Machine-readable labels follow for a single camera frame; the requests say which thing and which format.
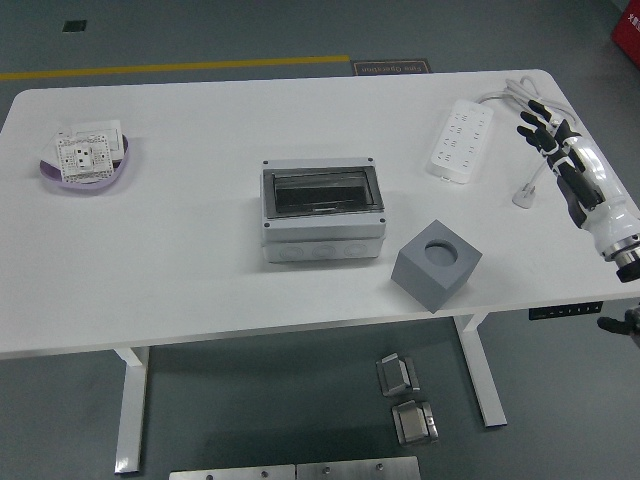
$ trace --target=power strip socket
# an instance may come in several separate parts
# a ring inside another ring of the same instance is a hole
[[[444,180],[468,183],[478,163],[491,117],[493,110],[485,105],[456,100],[427,170]]]

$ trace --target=electrical outlet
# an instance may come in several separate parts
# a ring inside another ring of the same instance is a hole
[[[76,144],[74,150],[76,168],[80,172],[93,172],[93,161],[91,160],[91,147],[87,142]]]
[[[444,180],[467,183],[480,157],[493,110],[485,105],[456,100],[438,138],[427,169]]]

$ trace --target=robotic hand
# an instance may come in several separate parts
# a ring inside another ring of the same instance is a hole
[[[640,220],[625,205],[627,195],[595,143],[571,130],[567,120],[531,100],[520,117],[535,129],[518,133],[546,159],[578,228],[593,235],[605,261],[615,261],[621,282],[640,278]]]
[[[624,322],[615,318],[600,317],[598,326],[607,332],[631,335],[640,339],[640,305],[624,312]]]

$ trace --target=white table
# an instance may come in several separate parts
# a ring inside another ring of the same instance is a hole
[[[467,185],[426,171],[458,98],[542,71],[30,90],[0,134],[0,358],[115,349],[127,362],[116,472],[138,466],[151,345],[453,316],[487,425],[506,423],[477,326],[490,312],[640,296],[576,229],[552,174],[495,109]],[[37,151],[57,124],[120,119],[130,163],[100,194],[46,184]],[[373,157],[387,213],[377,259],[268,264],[265,159]],[[390,280],[399,249],[438,219],[484,256],[436,314]]]

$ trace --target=gray cube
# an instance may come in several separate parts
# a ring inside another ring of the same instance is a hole
[[[435,313],[469,279],[480,257],[436,220],[402,247],[391,279]]]

